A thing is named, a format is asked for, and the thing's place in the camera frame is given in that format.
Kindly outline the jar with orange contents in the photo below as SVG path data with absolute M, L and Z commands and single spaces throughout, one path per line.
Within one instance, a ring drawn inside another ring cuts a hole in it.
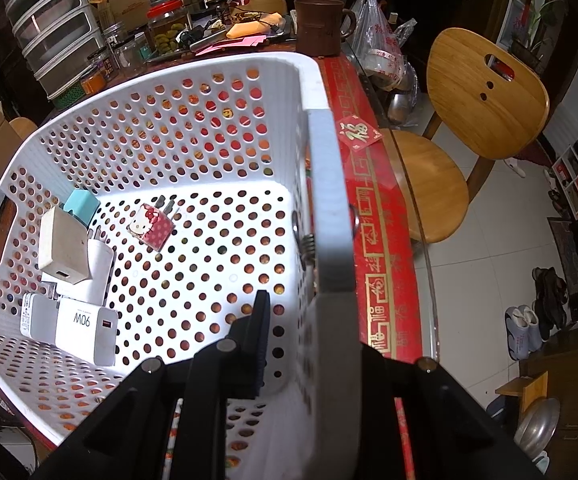
M 80 78 L 80 85 L 86 96 L 93 96 L 106 88 L 106 78 L 97 66 L 91 66 Z

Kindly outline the light blue charger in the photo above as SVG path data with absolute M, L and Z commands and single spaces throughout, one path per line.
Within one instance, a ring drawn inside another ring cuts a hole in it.
M 62 210 L 71 214 L 78 222 L 82 223 L 85 228 L 91 224 L 100 202 L 95 194 L 83 188 L 74 188 L 68 199 L 62 205 Z

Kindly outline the white 90W charger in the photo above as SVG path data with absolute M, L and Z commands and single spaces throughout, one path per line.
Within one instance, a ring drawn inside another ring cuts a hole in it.
M 113 366 L 118 312 L 65 297 L 25 294 L 20 332 L 96 366 Z

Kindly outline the pink paper sheets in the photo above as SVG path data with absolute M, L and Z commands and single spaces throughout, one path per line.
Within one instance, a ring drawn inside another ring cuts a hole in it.
M 217 44 L 205 47 L 197 52 L 197 55 L 204 55 L 211 52 L 223 51 L 225 49 L 252 48 L 259 44 L 264 44 L 266 35 L 246 36 L 238 39 L 227 39 L 219 41 Z

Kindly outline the wooden chair left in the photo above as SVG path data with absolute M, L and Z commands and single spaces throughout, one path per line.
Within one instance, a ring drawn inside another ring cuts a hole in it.
M 16 117 L 10 120 L 9 125 L 21 140 L 26 140 L 37 129 L 31 119 Z

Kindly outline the white perforated plastic basket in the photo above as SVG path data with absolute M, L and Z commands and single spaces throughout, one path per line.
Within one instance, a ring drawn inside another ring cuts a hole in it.
M 40 219 L 83 188 L 113 250 L 104 301 L 113 366 L 20 332 L 42 292 Z M 127 231 L 140 203 L 175 200 L 155 252 Z M 158 70 L 36 130 L 0 178 L 0 395 L 60 444 L 149 358 L 175 363 L 224 338 L 260 290 L 271 322 L 259 395 L 230 400 L 231 479 L 347 479 L 361 427 L 353 234 L 321 70 L 290 52 Z

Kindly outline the brown mug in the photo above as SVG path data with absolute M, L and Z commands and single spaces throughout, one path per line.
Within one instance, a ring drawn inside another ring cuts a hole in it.
M 355 13 L 340 0 L 295 0 L 295 10 L 295 50 L 311 58 L 338 56 L 342 41 L 355 31 Z

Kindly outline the red-lid pickle jar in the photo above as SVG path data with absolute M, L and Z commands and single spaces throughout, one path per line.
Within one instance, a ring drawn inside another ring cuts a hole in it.
M 152 4 L 147 20 L 150 46 L 156 54 L 167 54 L 178 49 L 176 37 L 188 25 L 182 0 Z

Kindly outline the white drawer tower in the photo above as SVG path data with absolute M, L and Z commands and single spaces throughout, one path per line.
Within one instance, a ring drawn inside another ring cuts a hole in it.
M 4 12 L 50 100 L 65 92 L 106 45 L 88 0 L 4 0 Z

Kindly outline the white square charger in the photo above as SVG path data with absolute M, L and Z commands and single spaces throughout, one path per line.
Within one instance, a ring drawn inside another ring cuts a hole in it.
M 37 264 L 42 273 L 68 284 L 90 278 L 87 230 L 60 207 L 40 219 Z

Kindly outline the red fu paper card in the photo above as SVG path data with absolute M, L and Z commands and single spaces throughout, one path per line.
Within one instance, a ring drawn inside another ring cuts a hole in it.
M 339 141 L 353 152 L 364 151 L 382 139 L 380 131 L 355 115 L 339 119 L 337 131 Z

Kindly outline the red floral tablecloth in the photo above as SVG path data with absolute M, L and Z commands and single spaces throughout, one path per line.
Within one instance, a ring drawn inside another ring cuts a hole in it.
M 315 62 L 336 127 L 350 115 L 374 127 L 353 58 Z M 421 352 L 417 286 L 404 192 L 390 165 L 394 150 L 375 143 L 353 152 L 338 143 L 353 234 L 359 336 L 385 356 L 415 359 Z

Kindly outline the wooden chair right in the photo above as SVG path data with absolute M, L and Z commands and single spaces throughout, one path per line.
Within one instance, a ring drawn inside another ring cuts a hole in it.
M 519 155 L 536 140 L 550 98 L 527 65 L 458 27 L 444 29 L 434 40 L 426 81 L 433 114 L 425 131 L 395 130 L 390 141 L 409 186 L 409 237 L 434 244 L 462 225 L 495 162 Z M 477 156 L 468 176 L 434 143 L 442 125 Z

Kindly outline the Hello Kitty charger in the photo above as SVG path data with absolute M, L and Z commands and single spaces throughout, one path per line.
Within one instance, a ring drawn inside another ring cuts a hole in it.
M 174 231 L 173 209 L 175 200 L 161 195 L 155 204 L 140 203 L 129 221 L 127 231 L 142 244 L 161 252 Z

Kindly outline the wooden chair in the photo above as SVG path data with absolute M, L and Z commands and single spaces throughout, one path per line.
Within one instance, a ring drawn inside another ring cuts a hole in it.
M 37 129 L 31 119 L 16 117 L 10 120 L 9 125 L 21 140 L 26 140 Z
M 434 244 L 462 225 L 495 162 L 519 155 L 536 140 L 550 98 L 527 65 L 458 27 L 444 29 L 434 40 L 426 81 L 433 114 L 425 131 L 395 130 L 390 141 L 409 186 L 409 237 Z M 434 143 L 442 125 L 477 156 L 468 176 Z

